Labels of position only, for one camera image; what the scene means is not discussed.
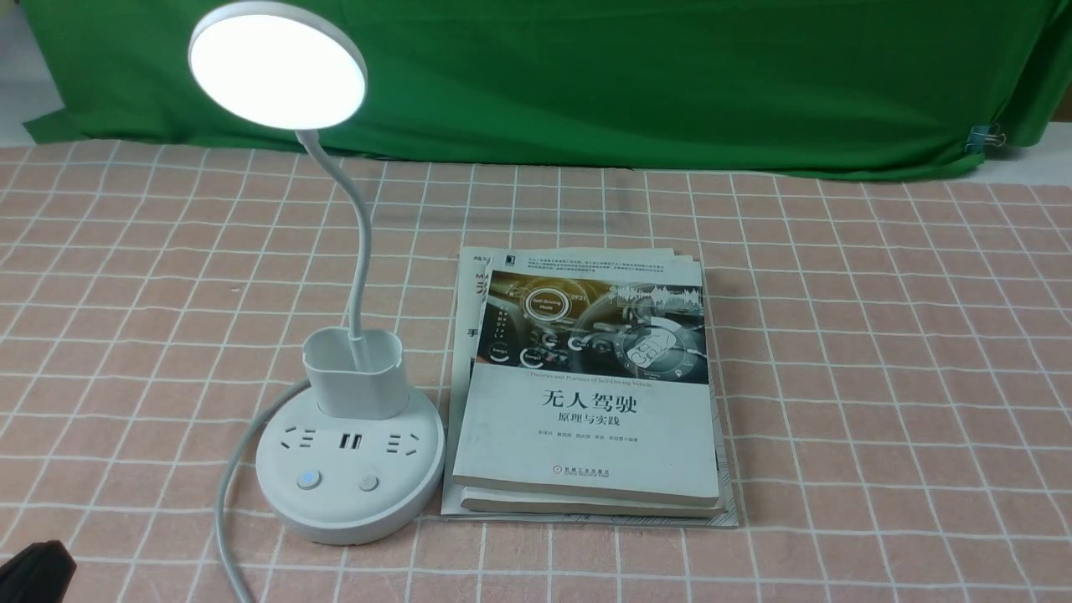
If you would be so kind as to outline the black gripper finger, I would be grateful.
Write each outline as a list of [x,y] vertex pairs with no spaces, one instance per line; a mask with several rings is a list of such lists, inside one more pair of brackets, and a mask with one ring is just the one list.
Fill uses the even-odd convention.
[[30,544],[1,567],[1,602],[64,602],[77,567],[60,541]]

